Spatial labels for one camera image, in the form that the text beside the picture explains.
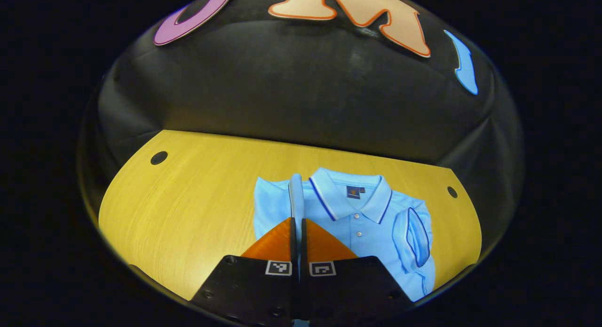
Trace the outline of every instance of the polo shirt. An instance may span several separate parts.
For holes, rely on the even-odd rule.
[[[433,290],[433,234],[426,203],[392,190],[382,175],[319,168],[307,181],[301,181],[299,174],[276,183],[258,178],[254,190],[255,237],[259,239],[291,217],[292,208],[298,221],[298,244],[301,219],[309,218],[357,256],[378,257],[412,301]]]

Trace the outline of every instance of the wooden table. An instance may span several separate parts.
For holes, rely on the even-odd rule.
[[[160,164],[151,158],[166,151]],[[432,218],[435,288],[475,263],[475,209],[453,171],[304,145],[163,130],[121,168],[103,198],[99,226],[129,264],[191,299],[224,255],[254,243],[258,177],[308,179],[319,167],[383,175],[393,190],[426,201]],[[451,186],[458,194],[453,198]]]

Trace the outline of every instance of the shirt collar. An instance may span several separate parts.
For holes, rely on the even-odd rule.
[[[337,188],[333,179],[349,185],[376,186],[376,189],[368,201],[361,208],[356,209]],[[361,213],[380,224],[393,195],[393,190],[382,175],[353,175],[319,168],[309,181],[333,220]]]

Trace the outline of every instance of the letter cutout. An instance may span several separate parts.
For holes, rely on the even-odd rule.
[[[159,29],[157,29],[157,33],[155,33],[155,40],[153,42],[157,46],[162,46],[187,35],[217,14],[228,1],[229,0],[209,0],[205,7],[197,14],[182,23],[177,23],[178,18],[189,7],[185,6],[163,21],[163,24],[160,25]]]
[[[460,66],[456,68],[456,78],[458,78],[458,81],[460,81],[462,86],[468,89],[470,93],[477,95],[479,89],[477,88],[475,67],[473,66],[473,59],[470,57],[470,50],[462,41],[460,41],[460,39],[456,38],[456,36],[446,30],[443,30],[443,32],[452,39],[453,44],[456,47],[456,53],[458,53]]]
[[[388,22],[381,25],[387,39],[423,57],[430,57],[430,48],[418,19],[418,12],[400,0],[336,0],[354,25],[366,27],[387,12]],[[286,0],[270,6],[268,12],[280,18],[332,20],[337,11],[325,0]]]

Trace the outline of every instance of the black background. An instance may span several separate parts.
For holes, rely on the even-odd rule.
[[[3,189],[18,204],[6,205],[9,325],[211,325],[113,258],[84,212],[75,172],[82,115],[103,72],[190,1],[6,0],[5,137],[17,145],[4,154],[15,160]],[[527,171],[516,217],[489,258],[391,324],[591,321],[599,252],[585,246],[595,246],[599,213],[586,207],[599,197],[583,182],[597,170],[595,0],[412,1],[499,66],[524,124]]]

